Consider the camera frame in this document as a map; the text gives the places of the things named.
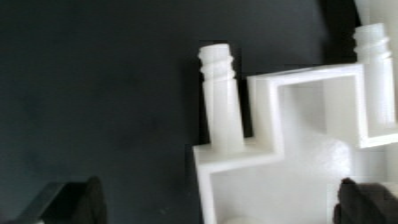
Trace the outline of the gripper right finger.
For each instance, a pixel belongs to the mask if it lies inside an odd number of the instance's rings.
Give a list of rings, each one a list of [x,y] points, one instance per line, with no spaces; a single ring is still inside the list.
[[[332,224],[398,224],[398,183],[340,180]]]

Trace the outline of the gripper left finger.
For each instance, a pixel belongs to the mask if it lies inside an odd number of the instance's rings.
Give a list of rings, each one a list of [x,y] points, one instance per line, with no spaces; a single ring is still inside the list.
[[[101,180],[51,182],[12,224],[108,224]]]

